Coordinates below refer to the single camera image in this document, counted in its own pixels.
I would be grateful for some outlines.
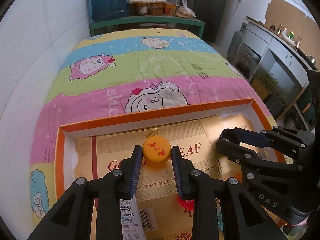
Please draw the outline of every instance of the bed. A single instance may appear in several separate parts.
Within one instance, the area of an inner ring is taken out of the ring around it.
[[[81,41],[54,80],[36,125],[30,163],[35,224],[56,201],[54,152],[60,125],[239,98],[254,98],[270,124],[276,124],[232,65],[188,31],[127,30]]]

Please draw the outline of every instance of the gray cabinet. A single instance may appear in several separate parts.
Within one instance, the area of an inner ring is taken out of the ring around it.
[[[255,73],[267,73],[278,81],[273,96],[278,97],[285,107],[274,118],[282,118],[308,87],[306,69],[311,68],[282,38],[253,19],[247,20],[247,30],[232,64],[249,83]]]

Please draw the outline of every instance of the potted plant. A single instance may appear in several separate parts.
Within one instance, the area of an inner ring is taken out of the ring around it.
[[[276,92],[278,81],[272,76],[272,74],[259,71],[254,74],[251,86],[261,100],[265,102],[272,92]]]

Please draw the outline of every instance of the cardboard box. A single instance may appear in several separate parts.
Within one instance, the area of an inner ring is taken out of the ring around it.
[[[144,135],[151,127],[159,127],[160,134],[172,146],[179,145],[184,158],[192,160],[195,168],[211,177],[227,179],[239,176],[240,166],[215,151],[220,132],[235,126],[255,131],[271,129],[268,119],[251,98],[62,125],[58,130],[55,152],[56,197],[58,199],[73,183],[75,174],[90,180],[118,168],[122,159],[131,156],[134,145],[143,143]],[[283,155],[271,148],[260,153],[269,160],[284,162]],[[139,210],[148,211],[155,217],[152,227],[145,230],[147,239],[191,237],[193,213],[178,204],[170,160],[161,170],[142,162],[135,196]],[[91,239],[95,236],[95,216],[94,208]]]
[[[287,28],[287,34],[294,32],[294,41],[301,36],[300,49],[307,55],[312,55],[317,64],[320,62],[320,29],[314,20],[298,8],[284,0],[272,0],[265,15],[266,26],[275,23]]]

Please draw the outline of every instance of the orange bottle cap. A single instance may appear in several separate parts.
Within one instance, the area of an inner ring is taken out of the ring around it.
[[[162,136],[152,136],[145,140],[142,146],[142,154],[148,163],[161,165],[170,159],[171,145]]]

